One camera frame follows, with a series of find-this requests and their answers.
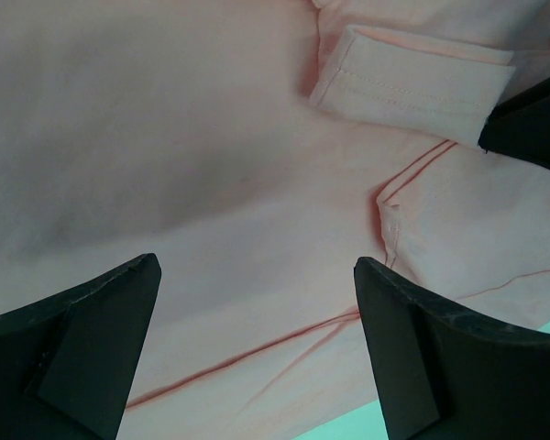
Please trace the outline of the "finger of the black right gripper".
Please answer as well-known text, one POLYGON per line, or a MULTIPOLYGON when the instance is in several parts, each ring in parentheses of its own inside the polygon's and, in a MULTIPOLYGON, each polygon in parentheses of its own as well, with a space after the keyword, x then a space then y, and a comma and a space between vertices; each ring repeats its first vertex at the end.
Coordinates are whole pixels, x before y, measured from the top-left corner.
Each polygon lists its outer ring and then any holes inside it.
POLYGON ((550 77, 496 105, 478 145, 550 170, 550 77))

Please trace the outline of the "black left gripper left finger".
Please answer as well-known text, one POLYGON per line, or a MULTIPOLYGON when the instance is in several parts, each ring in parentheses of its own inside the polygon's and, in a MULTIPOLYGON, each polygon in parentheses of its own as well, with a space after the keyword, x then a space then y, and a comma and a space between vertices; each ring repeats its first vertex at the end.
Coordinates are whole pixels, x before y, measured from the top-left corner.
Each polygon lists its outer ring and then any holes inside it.
POLYGON ((114 439, 160 287, 156 255, 0 314, 0 439, 114 439))

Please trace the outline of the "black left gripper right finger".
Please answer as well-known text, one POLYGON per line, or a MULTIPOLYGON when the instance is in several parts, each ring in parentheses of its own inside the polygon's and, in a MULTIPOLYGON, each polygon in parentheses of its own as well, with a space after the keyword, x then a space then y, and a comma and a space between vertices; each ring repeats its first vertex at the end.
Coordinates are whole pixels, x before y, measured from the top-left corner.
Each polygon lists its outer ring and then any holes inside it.
POLYGON ((391 439, 550 439, 550 334, 428 291, 374 258, 357 306, 391 439))

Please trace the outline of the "salmon orange t shirt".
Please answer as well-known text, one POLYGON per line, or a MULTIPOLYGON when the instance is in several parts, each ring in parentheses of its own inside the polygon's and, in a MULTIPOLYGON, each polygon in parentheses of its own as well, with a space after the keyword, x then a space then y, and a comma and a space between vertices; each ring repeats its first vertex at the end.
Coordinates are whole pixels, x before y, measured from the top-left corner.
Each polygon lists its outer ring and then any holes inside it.
POLYGON ((291 439, 377 397, 371 256, 550 321, 550 171, 484 151, 550 1, 0 1, 0 314, 163 270, 122 439, 291 439))

